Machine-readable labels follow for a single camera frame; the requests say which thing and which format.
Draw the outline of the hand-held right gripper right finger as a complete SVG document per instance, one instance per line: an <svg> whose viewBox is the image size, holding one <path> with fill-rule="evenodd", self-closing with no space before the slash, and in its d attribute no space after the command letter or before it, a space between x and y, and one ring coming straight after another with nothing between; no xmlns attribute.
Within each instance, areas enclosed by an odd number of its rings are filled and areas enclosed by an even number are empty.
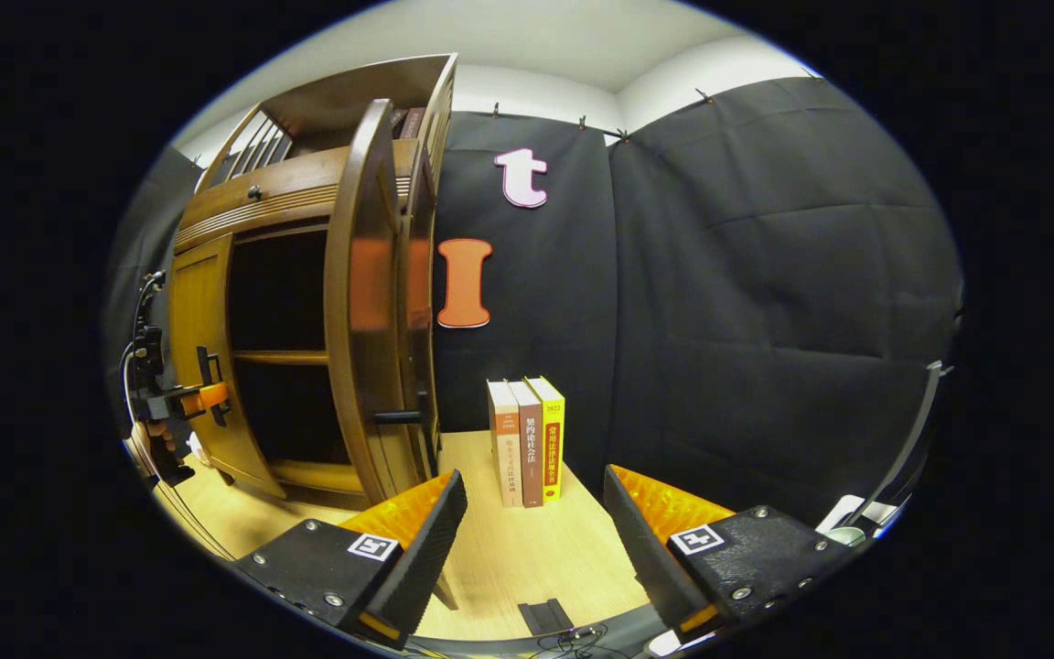
<svg viewBox="0 0 1054 659"><path fill-rule="evenodd" d="M603 496L637 579L682 642L760 624L855 557L768 505L731 512L620 466L604 469Z"/></svg>

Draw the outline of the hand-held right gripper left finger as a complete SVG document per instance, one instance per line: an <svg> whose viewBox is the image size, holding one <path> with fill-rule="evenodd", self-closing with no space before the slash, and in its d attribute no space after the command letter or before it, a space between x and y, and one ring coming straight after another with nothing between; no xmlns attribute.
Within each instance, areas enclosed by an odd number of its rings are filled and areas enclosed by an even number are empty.
<svg viewBox="0 0 1054 659"><path fill-rule="evenodd" d="M297 523L233 566L327 626L403 648L467 508L463 476L453 470L347 521Z"/></svg>

